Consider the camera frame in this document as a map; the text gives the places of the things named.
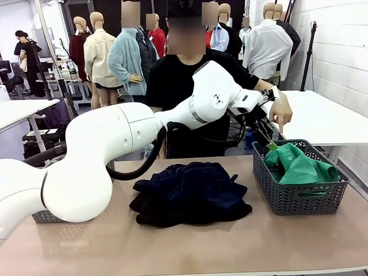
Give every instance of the black jacket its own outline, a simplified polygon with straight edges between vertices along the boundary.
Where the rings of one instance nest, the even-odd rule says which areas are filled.
[[[242,50],[242,46],[243,46],[243,42],[239,37],[239,32],[236,29],[231,28],[224,23],[220,23],[220,26],[224,28],[229,34],[229,45],[225,53],[229,53],[236,60],[238,60],[239,53]]]
[[[297,51],[299,44],[301,42],[298,33],[295,31],[295,29],[290,24],[285,23],[281,20],[276,20],[276,24],[282,27],[282,29],[284,29],[286,33],[290,36],[290,38],[293,40],[293,48],[292,48],[292,56],[293,56],[295,52]]]

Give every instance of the black shorts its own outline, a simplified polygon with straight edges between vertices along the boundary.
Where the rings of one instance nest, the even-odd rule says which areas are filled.
[[[124,85],[119,86],[119,87],[105,87],[105,86],[102,86],[102,85],[101,85],[101,84],[99,84],[99,83],[95,83],[95,85],[96,85],[97,89],[111,89],[111,90],[118,90],[118,89],[120,89],[120,88],[123,88],[123,87],[124,87]]]

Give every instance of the green cloth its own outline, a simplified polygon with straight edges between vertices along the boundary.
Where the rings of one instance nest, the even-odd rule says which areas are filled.
[[[280,184],[339,181],[339,173],[334,166],[307,157],[291,143],[280,146],[275,151],[270,151],[264,162]]]

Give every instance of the red jacket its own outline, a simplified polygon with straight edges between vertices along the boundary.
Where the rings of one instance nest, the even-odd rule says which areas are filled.
[[[148,36],[152,36],[152,42],[154,46],[156,47],[157,53],[159,54],[159,57],[163,57],[164,53],[164,46],[166,43],[166,34],[163,30],[160,29],[160,27],[157,28],[157,30],[151,30],[148,32]]]

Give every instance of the basket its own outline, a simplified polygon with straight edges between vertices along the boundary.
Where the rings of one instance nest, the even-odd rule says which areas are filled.
[[[112,160],[108,163],[109,168],[115,170],[115,160]],[[36,223],[67,223],[67,221],[61,220],[58,217],[55,217],[49,210],[39,211],[37,213],[32,214],[33,219]]]
[[[281,140],[275,142],[277,146],[282,146],[286,143],[294,144],[309,158],[332,164],[305,140]],[[346,187],[350,182],[349,177],[339,167],[335,166],[339,172],[339,182],[284,185],[276,182],[263,161],[269,149],[261,147],[257,142],[253,143],[253,148],[253,173],[275,214],[290,216],[299,214],[332,214],[338,211]],[[311,194],[316,192],[323,192],[324,195]]]

